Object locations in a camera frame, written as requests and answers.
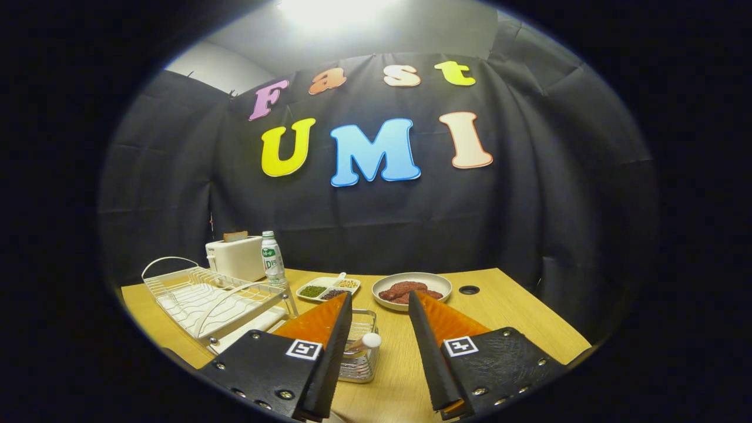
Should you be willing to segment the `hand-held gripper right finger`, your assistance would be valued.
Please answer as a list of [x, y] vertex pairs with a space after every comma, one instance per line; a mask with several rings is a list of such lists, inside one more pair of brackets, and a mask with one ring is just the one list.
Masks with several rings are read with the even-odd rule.
[[410, 292], [408, 315], [432, 409], [444, 421], [509, 407], [566, 371], [519, 330], [489, 329], [426, 292]]

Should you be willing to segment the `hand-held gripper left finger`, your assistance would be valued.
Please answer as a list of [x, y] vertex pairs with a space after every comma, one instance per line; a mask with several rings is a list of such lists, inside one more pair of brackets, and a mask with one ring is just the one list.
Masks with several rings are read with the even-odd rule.
[[202, 380], [281, 422], [330, 417], [353, 316], [349, 293], [320, 303], [274, 334], [249, 330], [199, 368]]

